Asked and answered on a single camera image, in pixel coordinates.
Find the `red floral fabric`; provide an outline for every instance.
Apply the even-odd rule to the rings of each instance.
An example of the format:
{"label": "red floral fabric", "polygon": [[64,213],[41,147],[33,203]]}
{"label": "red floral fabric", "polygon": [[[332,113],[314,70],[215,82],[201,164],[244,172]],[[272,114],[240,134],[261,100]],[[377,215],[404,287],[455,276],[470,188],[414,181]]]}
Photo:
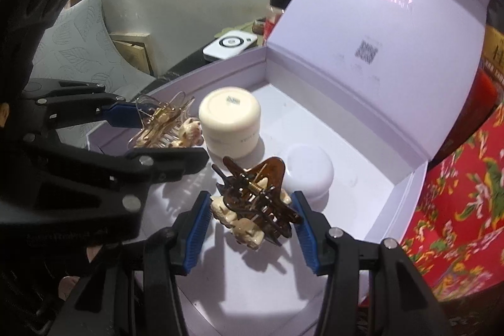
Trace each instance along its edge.
{"label": "red floral fabric", "polygon": [[504,280],[504,106],[425,179],[402,243],[440,301]]}

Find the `white jar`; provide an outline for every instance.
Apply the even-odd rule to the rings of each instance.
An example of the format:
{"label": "white jar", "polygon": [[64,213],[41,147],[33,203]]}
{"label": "white jar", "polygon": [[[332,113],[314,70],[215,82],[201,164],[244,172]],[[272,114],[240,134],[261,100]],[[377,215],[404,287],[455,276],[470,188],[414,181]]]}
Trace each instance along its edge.
{"label": "white jar", "polygon": [[220,88],[201,102],[198,117],[209,151],[219,157],[244,157],[259,140],[261,107],[242,88]]}

